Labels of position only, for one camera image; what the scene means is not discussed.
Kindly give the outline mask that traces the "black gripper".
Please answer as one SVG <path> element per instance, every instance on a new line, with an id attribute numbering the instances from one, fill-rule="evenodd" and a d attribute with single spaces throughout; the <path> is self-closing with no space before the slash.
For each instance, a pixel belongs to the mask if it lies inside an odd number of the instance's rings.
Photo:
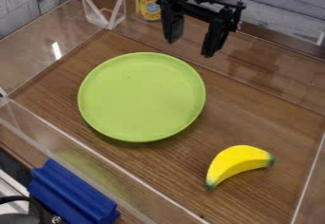
<path id="1" fill-rule="evenodd" d="M 240 0 L 160 0 L 160 2 L 161 31 L 167 43 L 172 44 L 183 35 L 183 12 L 196 19 L 211 21 L 200 50 L 200 54 L 211 58 L 221 49 L 228 32 L 237 30 L 240 13 L 245 9 L 244 3 Z"/>

